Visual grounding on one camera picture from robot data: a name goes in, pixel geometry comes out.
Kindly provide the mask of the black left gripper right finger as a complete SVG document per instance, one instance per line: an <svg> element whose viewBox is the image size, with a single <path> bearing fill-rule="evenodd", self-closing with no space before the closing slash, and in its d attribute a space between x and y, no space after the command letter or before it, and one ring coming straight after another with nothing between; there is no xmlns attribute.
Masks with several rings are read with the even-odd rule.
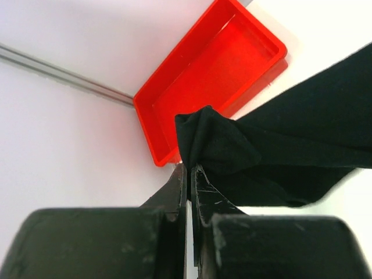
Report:
<svg viewBox="0 0 372 279"><path fill-rule="evenodd" d="M370 278L354 233L331 216L250 216L190 174L199 278Z"/></svg>

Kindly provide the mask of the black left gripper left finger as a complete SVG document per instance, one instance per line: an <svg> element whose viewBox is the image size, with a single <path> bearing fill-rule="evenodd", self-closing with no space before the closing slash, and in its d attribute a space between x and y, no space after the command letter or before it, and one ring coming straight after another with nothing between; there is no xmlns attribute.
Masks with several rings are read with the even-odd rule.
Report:
<svg viewBox="0 0 372 279"><path fill-rule="evenodd" d="M187 170L137 208L32 212L1 266L2 278L184 278Z"/></svg>

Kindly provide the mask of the black t-shirt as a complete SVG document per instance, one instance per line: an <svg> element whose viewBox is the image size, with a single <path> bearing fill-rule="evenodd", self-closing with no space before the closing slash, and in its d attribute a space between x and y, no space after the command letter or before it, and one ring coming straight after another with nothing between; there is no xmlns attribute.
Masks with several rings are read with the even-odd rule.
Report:
<svg viewBox="0 0 372 279"><path fill-rule="evenodd" d="M371 46L237 120L210 106L175 118L187 169L238 206L300 207L371 167Z"/></svg>

